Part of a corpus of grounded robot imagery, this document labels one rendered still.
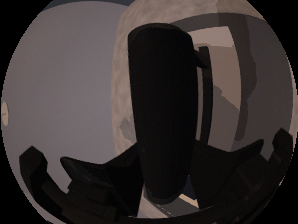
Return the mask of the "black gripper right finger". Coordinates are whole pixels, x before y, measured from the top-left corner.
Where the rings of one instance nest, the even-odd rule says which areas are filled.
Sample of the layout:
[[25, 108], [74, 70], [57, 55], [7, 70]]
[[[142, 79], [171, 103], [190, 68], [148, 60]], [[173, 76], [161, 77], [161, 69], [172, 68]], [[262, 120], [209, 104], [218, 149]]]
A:
[[259, 139], [238, 151], [226, 152], [196, 140], [189, 177], [200, 210], [213, 206], [212, 201], [229, 181], [235, 168], [246, 163], [258, 152], [261, 153], [262, 145], [263, 139]]

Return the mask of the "tan square tile with black center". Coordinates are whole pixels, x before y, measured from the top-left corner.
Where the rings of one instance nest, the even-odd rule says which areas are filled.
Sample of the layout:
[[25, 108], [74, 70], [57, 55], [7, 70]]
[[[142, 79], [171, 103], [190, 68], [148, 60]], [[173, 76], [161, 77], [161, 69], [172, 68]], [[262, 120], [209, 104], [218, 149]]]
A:
[[189, 204], [193, 204], [194, 206], [197, 206], [197, 198], [196, 194], [194, 194], [193, 184], [192, 180], [190, 180], [190, 177], [188, 176], [188, 179], [186, 179], [186, 185], [184, 186], [184, 192], [181, 193], [182, 200], [185, 200], [186, 202], [189, 202]]

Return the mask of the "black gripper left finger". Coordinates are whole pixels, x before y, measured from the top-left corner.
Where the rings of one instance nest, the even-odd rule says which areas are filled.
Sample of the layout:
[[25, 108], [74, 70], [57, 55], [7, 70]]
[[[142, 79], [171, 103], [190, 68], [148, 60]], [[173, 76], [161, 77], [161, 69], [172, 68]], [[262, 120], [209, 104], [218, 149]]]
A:
[[137, 143], [105, 164], [61, 157], [61, 165], [72, 180], [112, 192], [129, 217], [138, 217], [138, 206], [144, 188]]

